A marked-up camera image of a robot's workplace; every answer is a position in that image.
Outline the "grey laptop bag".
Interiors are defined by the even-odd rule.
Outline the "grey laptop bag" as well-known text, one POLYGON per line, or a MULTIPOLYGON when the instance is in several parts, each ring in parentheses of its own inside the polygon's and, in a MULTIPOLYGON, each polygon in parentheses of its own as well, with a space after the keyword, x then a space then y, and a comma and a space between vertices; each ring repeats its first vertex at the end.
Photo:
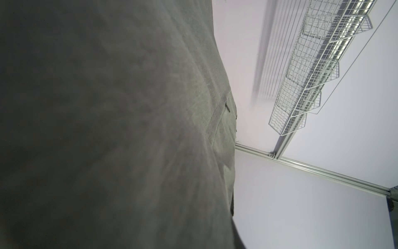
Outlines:
POLYGON ((1 248, 242 249, 212 1, 1 1, 1 248))

